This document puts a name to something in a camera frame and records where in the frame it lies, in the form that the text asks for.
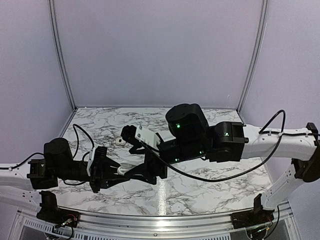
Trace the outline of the white earbud charging case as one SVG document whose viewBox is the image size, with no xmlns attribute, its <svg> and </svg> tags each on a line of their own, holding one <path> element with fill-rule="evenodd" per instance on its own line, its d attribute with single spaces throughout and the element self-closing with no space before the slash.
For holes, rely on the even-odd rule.
<svg viewBox="0 0 320 240">
<path fill-rule="evenodd" d="M 137 165 L 123 162 L 123 163 L 121 163 L 120 166 L 117 168 L 117 174 L 124 176 L 125 173 L 127 173 L 128 171 L 134 169 L 136 166 L 137 166 Z"/>
</svg>

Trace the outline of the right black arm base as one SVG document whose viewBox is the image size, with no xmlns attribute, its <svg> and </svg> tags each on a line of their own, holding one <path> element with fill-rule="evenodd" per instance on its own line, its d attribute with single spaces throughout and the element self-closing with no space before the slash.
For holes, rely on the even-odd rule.
<svg viewBox="0 0 320 240">
<path fill-rule="evenodd" d="M 262 203 L 262 194 L 258 194 L 253 201 L 253 209 L 234 212 L 231 214 L 231 223 L 234 229 L 247 228 L 274 220 L 273 212 L 267 210 Z"/>
</svg>

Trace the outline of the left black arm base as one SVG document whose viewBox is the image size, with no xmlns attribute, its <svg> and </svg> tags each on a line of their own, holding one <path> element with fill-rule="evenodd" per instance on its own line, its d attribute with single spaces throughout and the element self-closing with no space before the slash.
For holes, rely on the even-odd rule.
<svg viewBox="0 0 320 240">
<path fill-rule="evenodd" d="M 78 211 L 58 207 L 56 195 L 50 191 L 41 191 L 40 210 L 36 218 L 56 224 L 58 227 L 68 226 L 76 228 L 79 222 Z"/>
</svg>

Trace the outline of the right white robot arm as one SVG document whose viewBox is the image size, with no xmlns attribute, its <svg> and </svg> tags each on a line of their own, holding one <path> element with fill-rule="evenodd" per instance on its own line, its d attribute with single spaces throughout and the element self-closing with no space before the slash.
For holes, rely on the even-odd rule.
<svg viewBox="0 0 320 240">
<path fill-rule="evenodd" d="M 262 157 L 290 158 L 291 165 L 269 190 L 254 199 L 247 219 L 258 224 L 293 191 L 320 177 L 320 139 L 313 123 L 300 129 L 257 127 L 241 122 L 223 121 L 210 126 L 196 104 L 183 103 L 165 115 L 173 139 L 164 141 L 159 134 L 142 126 L 126 126 L 122 138 L 144 149 L 144 162 L 124 171 L 124 176 L 154 184 L 166 178 L 174 164 L 204 159 L 210 162 L 238 162 Z"/>
</svg>

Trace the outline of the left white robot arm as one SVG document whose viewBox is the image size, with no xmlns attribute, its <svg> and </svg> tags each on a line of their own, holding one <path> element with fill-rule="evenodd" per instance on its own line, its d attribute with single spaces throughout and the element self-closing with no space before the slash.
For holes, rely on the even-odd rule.
<svg viewBox="0 0 320 240">
<path fill-rule="evenodd" d="M 129 180 L 119 172 L 119 163 L 107 157 L 107 148 L 93 147 L 85 153 L 88 160 L 75 160 L 69 142 L 55 138 L 44 144 L 40 158 L 32 154 L 21 163 L 1 165 L 1 185 L 23 191 L 49 190 L 58 187 L 58 180 L 88 183 L 98 193 Z"/>
</svg>

